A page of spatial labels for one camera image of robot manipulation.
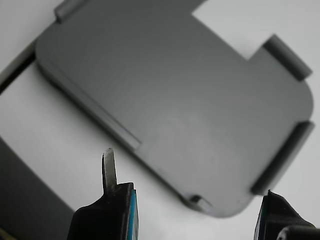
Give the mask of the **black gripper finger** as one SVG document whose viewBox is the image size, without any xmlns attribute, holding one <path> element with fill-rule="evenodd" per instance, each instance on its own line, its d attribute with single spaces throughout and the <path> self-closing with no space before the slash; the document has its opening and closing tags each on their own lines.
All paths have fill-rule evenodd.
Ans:
<svg viewBox="0 0 320 240">
<path fill-rule="evenodd" d="M 281 195 L 269 190 L 262 199 L 255 240 L 318 240 L 320 229 L 303 219 Z"/>
</svg>

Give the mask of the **gripper finger metal blade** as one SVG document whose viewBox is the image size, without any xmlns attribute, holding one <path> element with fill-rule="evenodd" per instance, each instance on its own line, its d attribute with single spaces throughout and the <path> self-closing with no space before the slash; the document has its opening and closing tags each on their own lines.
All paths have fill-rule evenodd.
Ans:
<svg viewBox="0 0 320 240">
<path fill-rule="evenodd" d="M 112 148 L 102 155 L 103 195 L 72 216 L 68 240 L 137 240 L 137 192 L 132 182 L 117 183 Z"/>
</svg>

